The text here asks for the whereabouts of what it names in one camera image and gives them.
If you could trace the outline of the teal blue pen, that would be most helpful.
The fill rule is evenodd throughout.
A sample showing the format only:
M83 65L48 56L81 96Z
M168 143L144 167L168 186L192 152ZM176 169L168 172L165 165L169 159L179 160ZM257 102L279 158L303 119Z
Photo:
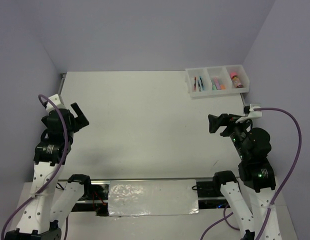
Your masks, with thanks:
M199 84L201 86L201 91L204 91L205 90L205 86L204 86L203 79L202 79L201 76L199 76Z

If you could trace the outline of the dark blue pen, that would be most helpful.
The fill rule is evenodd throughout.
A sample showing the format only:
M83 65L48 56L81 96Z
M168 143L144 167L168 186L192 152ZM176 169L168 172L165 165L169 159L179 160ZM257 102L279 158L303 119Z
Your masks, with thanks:
M201 88L201 84L200 84L200 80L197 80L197 86L198 86L198 91L201 92L202 88Z

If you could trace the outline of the purple highlighter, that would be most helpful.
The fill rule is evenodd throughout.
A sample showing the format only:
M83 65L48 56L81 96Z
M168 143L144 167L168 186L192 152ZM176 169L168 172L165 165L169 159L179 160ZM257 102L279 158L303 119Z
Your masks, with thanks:
M216 87L217 87L217 90L220 90L220 89L221 89L221 87L220 87L220 83L219 83L218 78L217 78L217 77L215 77L213 80L214 80L214 83L215 83L215 85L216 85Z

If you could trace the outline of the pink-capped clear tube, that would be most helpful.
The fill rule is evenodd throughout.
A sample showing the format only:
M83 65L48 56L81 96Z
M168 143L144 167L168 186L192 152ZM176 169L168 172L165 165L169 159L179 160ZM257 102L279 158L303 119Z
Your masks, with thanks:
M239 76L238 76L238 74L236 72L231 72L229 74L229 76L230 76L230 79L231 79L231 81L233 83L233 86L236 89L241 89L241 88L244 87L244 85L242 84L242 82L241 82L241 80L240 80L240 78L239 78Z

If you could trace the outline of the red pen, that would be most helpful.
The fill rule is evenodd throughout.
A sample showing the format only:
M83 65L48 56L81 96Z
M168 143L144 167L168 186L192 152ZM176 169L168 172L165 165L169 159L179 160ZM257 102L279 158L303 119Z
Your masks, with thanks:
M197 91L197 77L196 76L193 78L193 91L194 92Z

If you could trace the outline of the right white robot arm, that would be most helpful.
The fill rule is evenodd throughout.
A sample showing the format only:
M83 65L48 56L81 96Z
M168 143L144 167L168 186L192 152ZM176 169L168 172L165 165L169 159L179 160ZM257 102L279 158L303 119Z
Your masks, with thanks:
M275 207L279 195L275 172L267 159L271 151L269 133L253 127L248 117L223 113L208 115L209 133L224 127L240 158L239 178L231 170L216 172L212 190L224 196L239 226L243 240L283 239Z

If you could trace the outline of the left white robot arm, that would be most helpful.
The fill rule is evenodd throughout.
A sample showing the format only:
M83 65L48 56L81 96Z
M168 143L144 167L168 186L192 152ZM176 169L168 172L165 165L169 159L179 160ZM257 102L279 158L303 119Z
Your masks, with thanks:
M45 130L35 148L34 176L29 198L8 218L23 211L16 228L1 232L2 240L60 240L62 225L79 199L92 196L91 179L85 174L73 174L60 197L53 201L66 156L71 151L74 134L89 125L77 103L70 106L74 116L62 103L45 104L47 115L41 121Z

